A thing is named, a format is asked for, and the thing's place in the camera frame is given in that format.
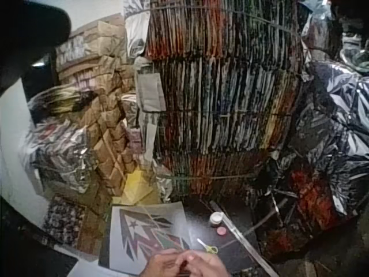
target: yellow scissors handle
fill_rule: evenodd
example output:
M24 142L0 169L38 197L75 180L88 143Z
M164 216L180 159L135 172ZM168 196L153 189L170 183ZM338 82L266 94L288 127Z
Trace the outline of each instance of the yellow scissors handle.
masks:
M197 241L205 248L206 252L211 253L211 254L217 254L218 253L218 251L219 251L218 247L206 245L199 238L197 239Z
M218 247L216 247L216 246L209 246L209 245L207 245L206 247L205 247L205 249L206 249L206 252L208 252L208 253L211 253L211 254L218 254Z

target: cardboard box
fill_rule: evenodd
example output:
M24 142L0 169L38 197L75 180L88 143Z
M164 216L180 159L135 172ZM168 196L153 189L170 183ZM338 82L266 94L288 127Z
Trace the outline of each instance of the cardboard box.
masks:
M125 131L125 128L123 127L122 121L118 122L115 129L114 128L110 129L110 134L111 134L111 137L112 137L113 140L119 140L123 136L125 136L126 131Z
M94 146L99 141L99 139L102 137L99 124L94 123L90 127L88 127L87 134L88 134L90 145Z
M102 177L102 179L109 179L111 172L114 168L114 162L113 159L108 158L105 162L100 163L97 166L97 171L99 175Z
M106 180L106 186L109 188L119 188L121 186L122 178L123 177L119 170L114 167L109 179Z
M118 107L115 107L111 111L104 111L101 113L103 120L108 128L116 128L119 119L121 118L121 111Z
M127 140L125 136L123 136L120 140L113 141L113 147L118 153L123 153L123 151L126 149L126 146Z
M93 147L93 151L99 160L99 162L104 163L107 159L111 157L108 148L106 147L103 140L99 140Z
M106 130L108 129L108 127L106 127L105 121L103 120L101 116L97 119L97 123L100 126L101 133L104 134Z
M99 96L101 107L104 111L111 111L118 105L118 100L116 98L116 91L111 92L110 94L101 94Z
M103 134L103 140L105 142L108 152L110 153L113 161L115 162L118 157L118 153L113 147L113 141L111 139L110 132L108 130L106 130L105 133Z

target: geometric design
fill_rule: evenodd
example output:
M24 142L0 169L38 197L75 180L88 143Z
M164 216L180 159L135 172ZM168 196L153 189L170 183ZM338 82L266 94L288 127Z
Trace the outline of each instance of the geometric design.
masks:
M156 230L154 232L156 234L156 238L158 239L158 241L162 245L163 249L172 249L172 248L178 249L178 250L182 249L180 244L177 244L176 242L174 242L173 240L168 238L168 236L166 234L163 234L163 233L158 232Z
M176 237L175 235L169 235L169 234L166 234L166 235L169 239L174 241L174 243L180 245L180 238L179 237Z
M187 242L182 238L182 245L183 245L183 249L190 249L190 246L187 244Z
M163 224L169 224L172 225L172 223L170 223L168 220L166 220L165 218L153 218L153 220L155 222L159 222L159 223L163 223Z
M138 257L138 248L141 249L147 260L150 259L154 251L169 248L183 249L179 237L160 232L160 230L166 230L172 226L172 223L162 216L125 209L119 211L119 216L121 218L123 248L133 261Z
M126 253L127 255L133 260L133 255L132 255L132 250L131 250L131 247L127 247L126 249Z

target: brown box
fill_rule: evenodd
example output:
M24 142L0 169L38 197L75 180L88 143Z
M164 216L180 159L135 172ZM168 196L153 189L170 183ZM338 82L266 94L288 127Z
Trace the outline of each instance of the brown box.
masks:
M99 140L96 143L93 147L93 151L95 152L97 159L102 163L110 158L110 153L103 140Z
M132 150L129 147L126 147L122 153L123 162L125 164L131 163L133 161Z
M114 162L111 158L108 158L105 162L100 163L97 166L99 175L102 177L102 179L109 179L111 172L114 168Z
M113 141L113 147L118 153L123 153L123 151L126 149L126 146L127 140L124 136L120 140Z
M97 119L97 123L100 126L101 133L104 134L106 130L108 129L108 127L106 127L105 121L103 120L101 116Z
M108 128L116 128L116 125L121 118L121 111L118 107L115 107L111 111L104 111L101 113L103 120Z
M125 168L126 168L127 173L133 173L136 167L137 167L137 163L134 160L132 160L132 162L130 163L125 163Z
M99 98L100 98L101 107L104 111L111 111L118 104L118 100L116 98L116 91L113 91L108 95L101 94Z
M122 196L123 191L121 188L108 188L108 192L111 196Z
M91 210L96 214L103 216L109 211L111 200L111 196L108 194L107 189L104 186L100 186L94 202L91 205Z
M122 121L118 122L115 129L110 129L110 134L113 140L119 140L126 134Z
M115 162L118 157L118 153L113 147L113 141L111 139L110 132L108 130L106 130L105 133L103 134L103 140L105 142L106 148L108 149L108 152L110 153L111 157Z
M59 80L64 80L74 74L83 72L86 78L95 77L101 74L111 73L113 74L116 68L120 67L120 61L116 58L109 56L102 56L94 59L89 59L84 62L80 62L70 68L59 72Z
M95 115L96 118L100 117L101 114L101 104L100 104L100 99L99 97L96 97L95 99L92 100L91 102L91 109Z
M109 180L106 180L106 186L109 188L117 188L120 187L121 182L122 175L119 170L114 167L110 174Z
M117 166L122 170L123 173L126 171L122 155L119 155L118 158L116 159L116 163L115 163L114 167L117 167Z
M100 126L97 123L92 124L87 128L87 133L89 137L89 143L94 146L101 138Z

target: dark table surface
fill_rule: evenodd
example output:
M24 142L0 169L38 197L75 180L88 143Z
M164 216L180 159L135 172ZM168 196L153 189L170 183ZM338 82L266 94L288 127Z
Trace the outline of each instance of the dark table surface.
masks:
M251 210L245 206L243 201L239 199L232 199L232 201L223 200L217 204L241 232L244 233L252 227ZM236 240L235 236L223 223L221 226L227 229L227 233L224 236L218 235L216 228L211 227L209 218L214 210L211 209L207 202L200 199L191 199L184 201L183 206L189 226L192 249L205 250L197 241L198 238L209 246L218 247L218 256L230 273L238 273L242 269L255 265L244 246ZM259 251L255 233L249 234L246 236L246 239Z

